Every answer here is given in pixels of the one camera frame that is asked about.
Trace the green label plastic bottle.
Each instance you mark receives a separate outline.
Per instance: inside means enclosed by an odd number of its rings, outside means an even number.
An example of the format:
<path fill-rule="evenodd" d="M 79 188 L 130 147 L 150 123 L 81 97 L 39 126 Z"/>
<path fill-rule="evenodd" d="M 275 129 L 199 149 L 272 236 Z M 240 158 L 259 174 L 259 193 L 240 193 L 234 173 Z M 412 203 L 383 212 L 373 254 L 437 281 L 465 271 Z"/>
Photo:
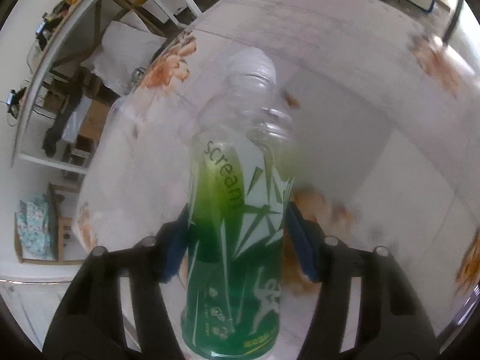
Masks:
<path fill-rule="evenodd" d="M 233 55 L 197 126 L 182 338 L 194 359 L 258 359 L 280 328 L 284 216 L 296 172 L 293 121 L 273 61 L 255 47 Z"/>

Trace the wooden chair with cushion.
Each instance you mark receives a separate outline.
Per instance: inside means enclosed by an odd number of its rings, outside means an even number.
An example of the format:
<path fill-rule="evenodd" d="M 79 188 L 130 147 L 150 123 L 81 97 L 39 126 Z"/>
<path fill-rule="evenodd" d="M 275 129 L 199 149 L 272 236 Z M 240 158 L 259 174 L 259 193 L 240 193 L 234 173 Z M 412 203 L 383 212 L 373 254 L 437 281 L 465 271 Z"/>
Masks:
<path fill-rule="evenodd" d="M 77 265 L 86 252 L 73 234 L 80 189 L 49 183 L 46 191 L 20 200 L 15 213 L 14 247 L 20 263 Z"/>

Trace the white long side table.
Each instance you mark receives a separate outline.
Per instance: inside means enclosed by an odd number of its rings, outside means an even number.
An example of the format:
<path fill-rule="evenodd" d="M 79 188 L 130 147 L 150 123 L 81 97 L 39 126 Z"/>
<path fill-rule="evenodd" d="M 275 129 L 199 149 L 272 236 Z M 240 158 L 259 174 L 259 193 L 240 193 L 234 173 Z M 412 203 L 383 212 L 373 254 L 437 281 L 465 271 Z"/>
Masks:
<path fill-rule="evenodd" d="M 124 11 L 137 11 L 138 8 L 141 7 L 141 4 L 137 2 L 137 0 L 111 1 Z M 168 0 L 151 1 L 154 2 L 154 4 L 168 17 L 169 22 L 175 24 L 179 28 L 184 28 L 185 24 L 180 22 L 176 16 L 181 14 L 186 8 L 190 9 L 196 18 L 202 16 L 203 14 L 196 0 L 179 0 L 181 1 L 181 8 L 176 10 L 170 8 Z M 51 89 L 51 87 L 47 85 L 44 80 L 47 77 L 54 77 L 56 79 L 68 82 L 69 78 L 58 72 L 56 68 L 64 65 L 65 63 L 70 63 L 72 60 L 87 58 L 100 44 L 101 35 L 103 34 L 102 11 L 103 0 L 76 0 L 71 5 L 67 15 L 60 21 L 58 26 L 50 31 L 50 38 L 46 40 L 44 49 L 38 55 L 37 64 L 29 69 L 30 77 L 28 78 L 28 83 L 24 92 L 24 102 L 19 110 L 15 141 L 10 155 L 11 167 L 15 166 L 15 162 L 19 158 L 58 169 L 63 167 L 61 162 L 49 159 L 47 157 L 30 155 L 29 153 L 23 151 L 22 145 L 25 141 L 24 136 L 29 130 L 31 114 L 34 111 L 38 94 L 41 92 L 41 89 Z M 84 42 L 80 45 L 80 51 L 74 55 L 60 58 L 59 53 L 61 49 L 63 49 L 65 42 L 71 37 L 71 34 L 82 25 L 82 21 L 86 17 L 90 18 L 89 25 L 92 27 L 92 42 L 90 44 Z"/>

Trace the brown cardboard box under table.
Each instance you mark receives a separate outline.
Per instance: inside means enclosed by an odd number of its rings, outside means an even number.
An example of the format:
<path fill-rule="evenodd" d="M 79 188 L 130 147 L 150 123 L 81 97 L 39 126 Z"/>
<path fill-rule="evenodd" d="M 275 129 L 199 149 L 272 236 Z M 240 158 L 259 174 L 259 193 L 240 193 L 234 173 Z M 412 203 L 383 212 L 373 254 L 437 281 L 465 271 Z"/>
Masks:
<path fill-rule="evenodd" d="M 80 125 L 78 135 L 88 138 L 95 143 L 99 143 L 109 111 L 109 105 L 93 100 L 89 107 L 89 111 L 87 111 L 86 116 Z"/>

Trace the white sack under table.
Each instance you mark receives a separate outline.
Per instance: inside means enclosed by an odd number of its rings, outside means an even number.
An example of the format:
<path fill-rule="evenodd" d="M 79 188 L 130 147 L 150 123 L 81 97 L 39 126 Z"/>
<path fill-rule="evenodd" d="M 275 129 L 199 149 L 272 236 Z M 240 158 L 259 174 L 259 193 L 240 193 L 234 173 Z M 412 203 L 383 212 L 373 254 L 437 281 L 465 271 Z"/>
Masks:
<path fill-rule="evenodd" d="M 130 91 L 134 71 L 147 69 L 157 50 L 166 42 L 149 31 L 141 31 L 119 21 L 106 28 L 100 45 L 84 61 L 84 66 L 119 96 Z"/>

